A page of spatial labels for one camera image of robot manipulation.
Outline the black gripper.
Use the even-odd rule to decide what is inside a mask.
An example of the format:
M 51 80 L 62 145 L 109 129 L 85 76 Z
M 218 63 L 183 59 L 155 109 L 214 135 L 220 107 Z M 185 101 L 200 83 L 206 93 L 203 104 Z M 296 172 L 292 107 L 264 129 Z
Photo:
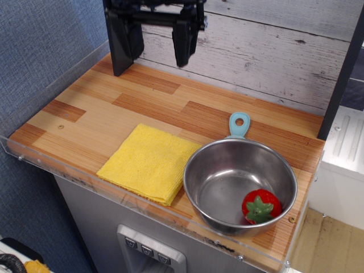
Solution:
M 115 61 L 134 61 L 144 50 L 140 24 L 172 27 L 176 64 L 184 67 L 196 51 L 198 30 L 205 30 L 205 1 L 104 1 L 105 16 L 112 20 Z M 156 11 L 159 6 L 180 6 L 178 13 Z

